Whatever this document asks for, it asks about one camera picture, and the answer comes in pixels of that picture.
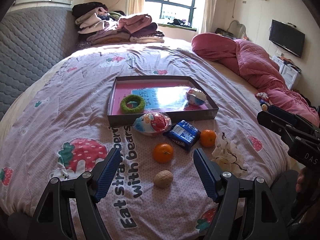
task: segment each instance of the tangerine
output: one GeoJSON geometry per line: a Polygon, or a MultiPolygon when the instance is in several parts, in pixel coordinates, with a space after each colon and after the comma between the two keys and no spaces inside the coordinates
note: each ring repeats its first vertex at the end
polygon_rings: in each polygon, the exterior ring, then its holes
{"type": "Polygon", "coordinates": [[[217,134],[212,130],[203,130],[200,134],[200,143],[205,148],[214,146],[217,134]]]}
{"type": "Polygon", "coordinates": [[[159,163],[167,163],[173,158],[173,148],[170,144],[159,143],[153,149],[153,158],[159,163]]]}

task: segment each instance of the screw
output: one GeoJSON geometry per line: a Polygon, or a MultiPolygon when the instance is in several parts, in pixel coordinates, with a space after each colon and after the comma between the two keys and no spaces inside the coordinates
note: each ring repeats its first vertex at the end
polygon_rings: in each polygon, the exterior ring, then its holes
{"type": "Polygon", "coordinates": [[[52,178],[50,179],[51,184],[56,184],[58,182],[58,178],[52,178]]]}
{"type": "Polygon", "coordinates": [[[91,173],[90,172],[85,172],[84,174],[82,174],[82,177],[87,179],[91,176],[91,173]]]}
{"type": "Polygon", "coordinates": [[[257,177],[257,182],[264,183],[264,178],[263,177],[257,177]]]}
{"type": "Polygon", "coordinates": [[[223,177],[225,177],[225,178],[230,178],[230,177],[231,177],[231,173],[230,173],[229,171],[224,171],[224,172],[222,173],[222,175],[223,175],[223,177]]]}

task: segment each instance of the gray quilted headboard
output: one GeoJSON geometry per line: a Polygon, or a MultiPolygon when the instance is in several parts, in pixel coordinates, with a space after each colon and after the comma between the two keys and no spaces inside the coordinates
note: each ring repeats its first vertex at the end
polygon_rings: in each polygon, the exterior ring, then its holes
{"type": "Polygon", "coordinates": [[[32,7],[0,23],[0,120],[15,99],[76,49],[70,8],[32,7]]]}

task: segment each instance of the black flat screen tv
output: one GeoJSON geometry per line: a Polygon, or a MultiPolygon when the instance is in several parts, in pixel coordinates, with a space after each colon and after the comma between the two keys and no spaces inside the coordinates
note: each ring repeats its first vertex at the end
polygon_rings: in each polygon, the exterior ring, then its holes
{"type": "Polygon", "coordinates": [[[302,56],[305,37],[290,25],[272,20],[269,40],[297,57],[302,56]]]}

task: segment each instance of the green fuzzy ring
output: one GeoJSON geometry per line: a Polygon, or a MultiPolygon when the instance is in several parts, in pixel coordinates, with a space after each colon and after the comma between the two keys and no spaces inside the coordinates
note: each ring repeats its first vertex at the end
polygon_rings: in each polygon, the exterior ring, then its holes
{"type": "Polygon", "coordinates": [[[124,113],[124,114],[139,114],[139,113],[143,112],[145,106],[146,106],[146,102],[141,96],[128,95],[124,99],[122,99],[121,104],[120,104],[120,109],[121,109],[122,113],[124,113]],[[138,106],[135,108],[129,108],[127,106],[127,103],[129,103],[131,101],[137,102],[138,106]]]}

